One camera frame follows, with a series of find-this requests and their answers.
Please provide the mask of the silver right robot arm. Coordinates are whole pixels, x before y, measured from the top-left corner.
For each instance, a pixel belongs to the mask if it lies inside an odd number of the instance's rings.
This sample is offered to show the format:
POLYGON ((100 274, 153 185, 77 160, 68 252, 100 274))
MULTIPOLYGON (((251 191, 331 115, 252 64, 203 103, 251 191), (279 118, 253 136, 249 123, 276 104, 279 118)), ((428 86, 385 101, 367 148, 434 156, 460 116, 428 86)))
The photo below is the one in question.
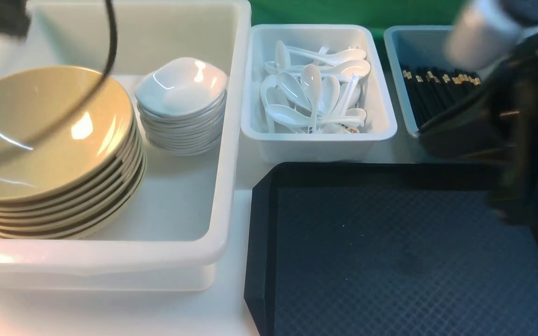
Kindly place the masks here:
POLYGON ((538 0, 470 0, 444 45, 450 64, 483 70, 481 85, 419 128, 431 156, 503 167, 488 204, 509 225, 538 221, 538 0))

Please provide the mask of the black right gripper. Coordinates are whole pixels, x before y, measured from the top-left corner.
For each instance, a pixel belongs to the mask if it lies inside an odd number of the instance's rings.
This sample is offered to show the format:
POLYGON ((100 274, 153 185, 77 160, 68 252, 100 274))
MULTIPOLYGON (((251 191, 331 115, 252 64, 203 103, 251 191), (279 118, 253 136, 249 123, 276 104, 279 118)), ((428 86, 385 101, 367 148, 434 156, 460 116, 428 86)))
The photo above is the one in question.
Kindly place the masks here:
POLYGON ((538 33, 475 91, 423 124, 418 140, 433 157, 502 166, 488 205, 509 225, 538 221, 538 33))

